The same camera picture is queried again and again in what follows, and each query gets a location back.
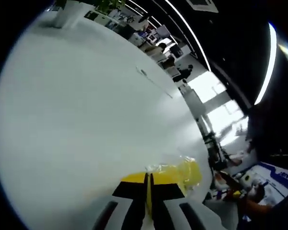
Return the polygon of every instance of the desk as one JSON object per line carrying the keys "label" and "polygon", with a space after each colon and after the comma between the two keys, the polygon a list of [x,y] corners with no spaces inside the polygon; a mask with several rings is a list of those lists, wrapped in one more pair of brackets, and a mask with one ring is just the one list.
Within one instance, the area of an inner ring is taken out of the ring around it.
{"label": "desk", "polygon": [[54,16],[22,35],[0,77],[0,181],[19,218],[33,230],[91,229],[92,201],[165,154],[199,162],[202,201],[208,152],[174,82],[89,19],[38,26]]}

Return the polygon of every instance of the white table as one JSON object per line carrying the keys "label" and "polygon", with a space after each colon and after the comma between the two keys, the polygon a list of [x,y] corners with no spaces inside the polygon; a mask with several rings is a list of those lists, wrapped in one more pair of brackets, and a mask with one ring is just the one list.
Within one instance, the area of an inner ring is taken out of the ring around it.
{"label": "white table", "polygon": [[21,220],[31,230],[91,229],[92,201],[165,154],[197,159],[202,201],[208,153],[174,82],[91,20],[37,26],[54,13],[21,37],[0,78],[0,181]]}

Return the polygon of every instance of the table surface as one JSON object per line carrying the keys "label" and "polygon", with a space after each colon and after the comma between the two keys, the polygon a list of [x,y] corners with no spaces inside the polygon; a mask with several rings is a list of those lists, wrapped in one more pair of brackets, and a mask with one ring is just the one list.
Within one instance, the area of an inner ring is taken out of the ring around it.
{"label": "table surface", "polygon": [[203,201],[208,153],[174,82],[91,20],[40,26],[54,14],[23,34],[0,77],[0,181],[20,219],[32,230],[91,229],[94,199],[167,155],[199,162]]}

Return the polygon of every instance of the black ceiling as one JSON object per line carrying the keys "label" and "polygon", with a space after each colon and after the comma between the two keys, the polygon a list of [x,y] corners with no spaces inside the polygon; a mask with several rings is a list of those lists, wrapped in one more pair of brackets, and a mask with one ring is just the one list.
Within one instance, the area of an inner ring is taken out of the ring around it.
{"label": "black ceiling", "polygon": [[[207,68],[192,34],[165,0],[135,2],[165,24],[174,36],[185,40],[181,32],[183,31],[199,61]],[[253,104],[263,84],[270,55],[268,22],[271,22],[273,17],[267,13],[264,2],[213,0],[219,13],[194,11],[186,0],[170,0],[170,2],[194,31],[208,60],[221,67]]]}

